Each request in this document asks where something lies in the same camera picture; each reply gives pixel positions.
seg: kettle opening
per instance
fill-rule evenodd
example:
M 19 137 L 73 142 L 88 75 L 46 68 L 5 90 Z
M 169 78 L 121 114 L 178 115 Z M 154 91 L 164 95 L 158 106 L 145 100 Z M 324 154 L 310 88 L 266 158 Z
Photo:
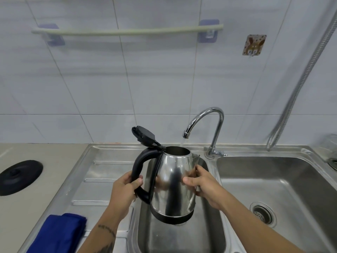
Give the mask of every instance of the kettle opening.
M 165 149 L 165 153 L 175 156 L 185 156 L 189 155 L 191 152 L 190 150 L 181 146 L 167 146 Z

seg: blue towel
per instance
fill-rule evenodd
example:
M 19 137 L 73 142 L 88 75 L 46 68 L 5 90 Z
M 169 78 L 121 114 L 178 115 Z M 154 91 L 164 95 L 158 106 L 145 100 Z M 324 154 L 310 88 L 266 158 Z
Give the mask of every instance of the blue towel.
M 27 253 L 74 253 L 86 222 L 85 217 L 71 213 L 49 215 Z

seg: kettle lid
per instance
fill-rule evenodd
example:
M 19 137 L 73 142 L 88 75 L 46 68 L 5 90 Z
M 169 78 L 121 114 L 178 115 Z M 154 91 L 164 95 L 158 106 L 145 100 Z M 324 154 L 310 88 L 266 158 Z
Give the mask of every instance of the kettle lid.
M 137 138 L 137 140 L 146 147 L 159 147 L 164 149 L 165 147 L 159 144 L 152 132 L 144 127 L 137 126 L 132 127 L 132 134 Z

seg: faucet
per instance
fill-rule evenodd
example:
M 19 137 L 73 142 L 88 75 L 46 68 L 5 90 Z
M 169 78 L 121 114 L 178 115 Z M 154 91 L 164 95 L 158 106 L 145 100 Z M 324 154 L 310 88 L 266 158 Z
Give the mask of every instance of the faucet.
M 217 112 L 219 114 L 219 122 L 218 122 L 218 125 L 216 127 L 212 143 L 211 143 L 210 147 L 208 148 L 207 152 L 205 153 L 205 157 L 207 159 L 214 159 L 215 156 L 227 156 L 226 154 L 218 152 L 215 149 L 215 144 L 216 144 L 216 141 L 218 139 L 218 136 L 219 136 L 219 133 L 220 133 L 220 130 L 221 130 L 221 126 L 223 124 L 223 110 L 219 107 L 210 107 L 210 108 L 207 108 L 207 109 L 203 110 L 200 114 L 198 114 L 198 115 L 196 115 L 196 117 L 194 117 L 194 119 L 190 122 L 190 124 L 188 124 L 186 130 L 184 130 L 184 133 L 183 133 L 183 138 L 186 138 L 186 139 L 189 138 L 189 135 L 191 134 L 191 130 L 198 123 L 198 121 L 200 121 L 201 118 L 203 118 L 205 115 L 213 113 L 213 112 Z

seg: sink basin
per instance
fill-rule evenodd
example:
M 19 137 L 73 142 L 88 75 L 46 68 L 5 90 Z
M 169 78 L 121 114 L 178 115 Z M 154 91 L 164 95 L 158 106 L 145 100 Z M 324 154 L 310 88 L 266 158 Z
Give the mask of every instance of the sink basin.
M 306 252 L 336 252 L 337 191 L 294 157 L 221 157 L 222 186 Z
M 206 162 L 199 165 L 208 170 Z M 145 179 L 145 190 L 149 188 L 149 177 L 153 160 L 149 162 Z M 158 221 L 150 212 L 149 205 L 141 203 L 138 225 L 138 247 L 141 252 L 224 252 L 225 234 L 220 212 L 212 208 L 207 200 L 196 197 L 194 214 L 181 225 L 169 225 Z

